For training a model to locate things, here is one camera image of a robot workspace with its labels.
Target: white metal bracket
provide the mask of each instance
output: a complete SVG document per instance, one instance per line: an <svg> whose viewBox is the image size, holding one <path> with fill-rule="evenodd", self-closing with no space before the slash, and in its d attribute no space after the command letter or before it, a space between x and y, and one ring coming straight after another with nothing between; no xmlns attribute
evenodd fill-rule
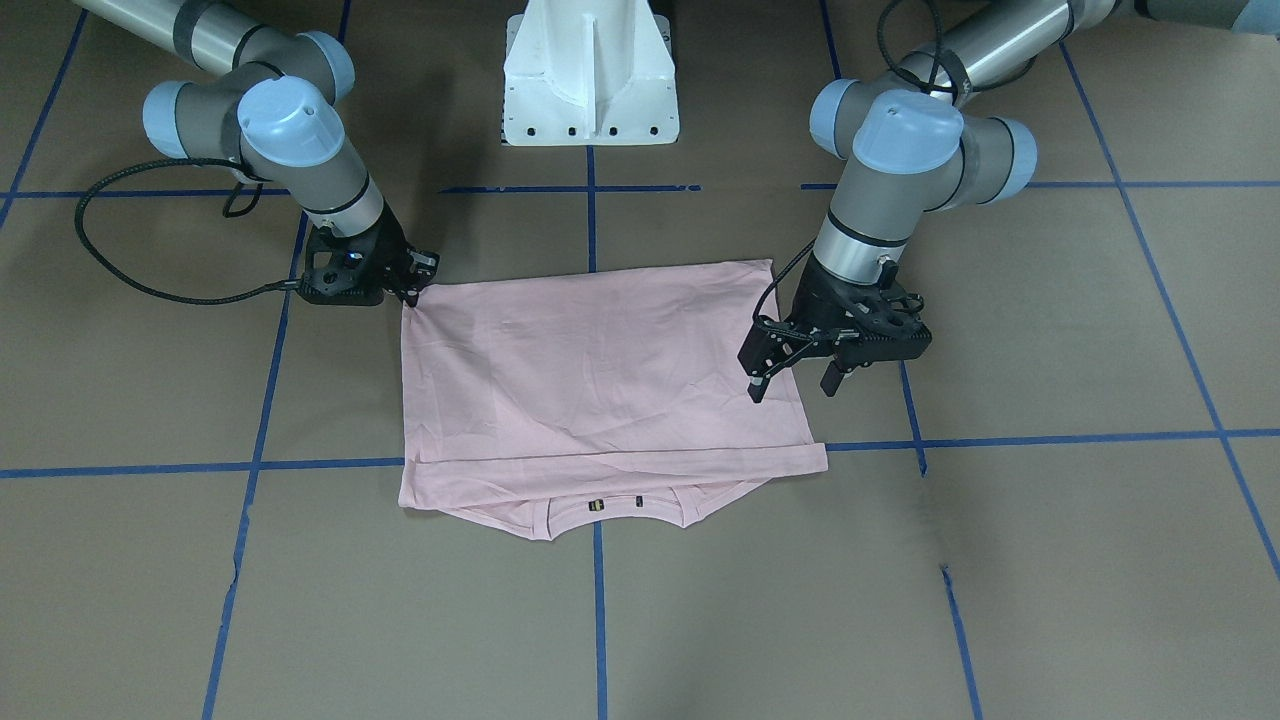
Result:
<svg viewBox="0 0 1280 720"><path fill-rule="evenodd" d="M507 22L511 145L662 145L680 136L671 22L646 0L529 0Z"/></svg>

